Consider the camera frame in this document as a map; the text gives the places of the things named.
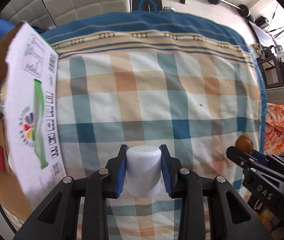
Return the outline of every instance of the orange and white fabric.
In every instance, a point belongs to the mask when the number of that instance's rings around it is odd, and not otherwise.
[[[267,103],[265,145],[267,154],[284,152],[284,106]]]

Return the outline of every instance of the barcode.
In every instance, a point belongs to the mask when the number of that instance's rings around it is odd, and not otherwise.
[[[59,163],[53,164],[52,168],[53,168],[53,173],[55,174],[55,176],[57,176],[61,171],[59,167]]]
[[[55,55],[53,53],[50,53],[48,70],[51,71],[52,73],[55,72],[55,60],[56,60]]]

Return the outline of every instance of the bolt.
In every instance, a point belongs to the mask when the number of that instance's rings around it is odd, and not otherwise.
[[[216,177],[216,180],[217,180],[218,182],[220,182],[220,183],[223,183],[223,182],[226,181],[226,179],[225,179],[223,176],[217,176],[217,177]]]
[[[181,172],[182,174],[189,174],[189,173],[190,173],[190,170],[189,170],[188,168],[182,168],[182,169],[180,169],[180,172]]]
[[[64,177],[62,181],[63,183],[70,183],[72,181],[72,178],[67,176],[67,177]]]
[[[101,175],[105,175],[105,174],[108,174],[109,173],[109,170],[107,168],[101,168],[99,169],[99,173]]]

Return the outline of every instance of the white plastic container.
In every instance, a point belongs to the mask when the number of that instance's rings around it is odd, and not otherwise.
[[[161,190],[161,150],[135,146],[126,152],[128,191],[135,197],[152,197]]]

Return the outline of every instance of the checkered cloth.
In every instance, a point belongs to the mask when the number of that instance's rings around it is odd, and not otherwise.
[[[135,19],[71,25],[47,37],[60,56],[56,106],[67,174],[89,176],[116,157],[121,144],[166,144],[184,167],[208,178],[223,175],[245,196],[242,170],[226,157],[242,133],[260,146],[261,79],[243,38],[190,15],[120,15]],[[145,26],[132,30],[136,17]],[[157,17],[162,25],[154,29]],[[172,22],[181,17],[192,22],[177,28]],[[80,35],[85,28],[95,31]],[[125,183],[120,198],[107,203],[109,237],[177,239],[181,206],[164,185],[154,197],[136,198]],[[206,201],[205,210],[209,233]]]

